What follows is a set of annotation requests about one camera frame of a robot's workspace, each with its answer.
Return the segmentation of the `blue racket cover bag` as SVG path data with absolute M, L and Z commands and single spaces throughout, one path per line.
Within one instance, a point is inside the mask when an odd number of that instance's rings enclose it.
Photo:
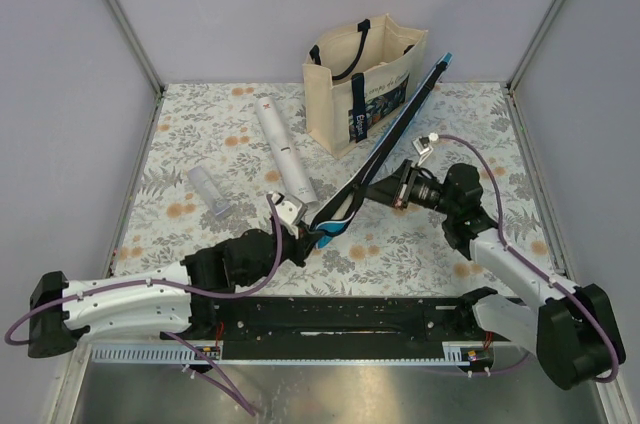
M 326 246 L 333 238 L 348 229 L 364 203 L 368 186 L 422 108 L 437 81 L 450 67 L 452 59 L 453 54 L 447 52 L 432 66 L 405 107 L 376 142 L 367 160 L 350 180 L 321 206 L 306 235 L 300 237 L 308 254 L 313 249 Z

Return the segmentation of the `white shuttlecock tube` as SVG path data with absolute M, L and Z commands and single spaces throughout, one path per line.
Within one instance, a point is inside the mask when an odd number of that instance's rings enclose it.
M 281 118 L 276 101 L 271 97 L 259 98 L 254 104 L 254 109 L 286 190 L 304 204 L 315 206 L 318 198 L 289 136 L 288 128 Z

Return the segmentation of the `clear plastic tube cap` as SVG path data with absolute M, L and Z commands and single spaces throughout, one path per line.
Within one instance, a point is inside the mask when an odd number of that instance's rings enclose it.
M 230 212 L 231 205 L 228 199 L 220 192 L 210 174 L 202 166 L 189 170 L 187 178 L 216 218 L 224 217 Z

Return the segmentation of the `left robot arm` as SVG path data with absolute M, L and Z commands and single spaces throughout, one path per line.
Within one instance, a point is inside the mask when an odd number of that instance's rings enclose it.
M 27 354 L 55 357 L 104 337 L 173 332 L 205 339 L 217 326 L 214 302 L 255 294 L 285 261 L 304 266 L 323 236 L 305 225 L 274 224 L 270 232 L 251 229 L 150 272 L 96 281 L 46 273 L 29 300 Z

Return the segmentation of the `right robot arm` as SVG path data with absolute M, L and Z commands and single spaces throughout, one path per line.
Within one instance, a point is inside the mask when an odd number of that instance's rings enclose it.
M 444 181 L 409 160 L 370 185 L 368 199 L 392 208 L 414 203 L 445 215 L 450 247 L 498 277 L 521 299 L 515 304 L 492 290 L 468 294 L 455 327 L 475 340 L 492 332 L 534 355 L 549 379 L 568 390 L 587 380 L 610 383 L 626 353 L 611 301 L 595 284 L 584 287 L 544 272 L 512 248 L 501 225 L 482 206 L 477 169 L 454 164 Z

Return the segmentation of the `beige canvas tote bag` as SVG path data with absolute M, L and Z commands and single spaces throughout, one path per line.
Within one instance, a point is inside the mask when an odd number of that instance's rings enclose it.
M 303 64 L 307 133 L 341 158 L 396 117 L 423 79 L 427 39 L 388 14 L 322 35 Z

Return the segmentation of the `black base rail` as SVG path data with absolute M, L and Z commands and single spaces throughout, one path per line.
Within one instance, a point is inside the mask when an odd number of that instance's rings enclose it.
M 426 297 L 196 297 L 180 336 L 220 344 L 229 361 L 408 361 L 486 339 L 461 299 Z

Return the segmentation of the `aluminium frame post left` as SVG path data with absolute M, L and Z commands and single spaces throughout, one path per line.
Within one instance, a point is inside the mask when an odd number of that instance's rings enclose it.
M 121 0 L 103 0 L 107 8 L 107 11 L 114 19 L 116 26 L 123 37 L 125 44 L 129 48 L 132 56 L 136 60 L 140 70 L 142 71 L 146 81 L 152 89 L 156 97 L 160 97 L 163 94 L 165 85 L 162 79 L 159 77 L 154 65 L 152 64 L 148 53 L 144 49 L 142 42 L 140 41 L 134 27 L 132 26 L 129 17 L 126 13 Z

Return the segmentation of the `aluminium frame post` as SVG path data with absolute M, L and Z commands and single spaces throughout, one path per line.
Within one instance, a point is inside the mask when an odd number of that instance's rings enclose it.
M 163 94 L 165 85 L 162 79 L 159 77 L 154 65 L 152 64 L 148 53 L 144 49 L 142 42 L 140 41 L 134 27 L 132 26 L 129 17 L 126 13 L 121 0 L 103 0 L 107 8 L 107 11 L 114 19 L 116 26 L 123 37 L 125 44 L 129 48 L 132 56 L 136 60 L 140 70 L 142 71 L 146 81 L 152 89 L 156 97 L 160 97 Z
M 509 80 L 505 83 L 505 89 L 508 92 L 509 96 L 513 96 L 515 93 L 515 89 L 522 81 L 524 74 L 532 63 L 534 57 L 536 56 L 538 49 L 542 45 L 546 35 L 550 31 L 552 25 L 554 24 L 556 18 L 562 11 L 567 0 L 551 0 L 548 8 L 546 9 L 543 18 L 540 23 L 536 27 L 536 30 L 527 45 L 524 54 L 519 60 L 514 72 L 512 73 Z

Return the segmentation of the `aluminium frame post right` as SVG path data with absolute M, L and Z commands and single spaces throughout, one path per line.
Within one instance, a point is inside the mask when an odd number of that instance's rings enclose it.
M 551 0 L 548 8 L 546 9 L 543 18 L 540 23 L 536 27 L 536 30 L 527 45 L 524 54 L 519 60 L 514 72 L 512 73 L 509 80 L 505 83 L 505 89 L 508 92 L 509 96 L 513 96 L 515 93 L 515 89 L 522 81 L 524 74 L 532 63 L 534 57 L 536 56 L 538 49 L 542 45 L 546 35 L 550 31 L 552 25 L 554 24 L 556 18 L 562 11 L 567 0 Z

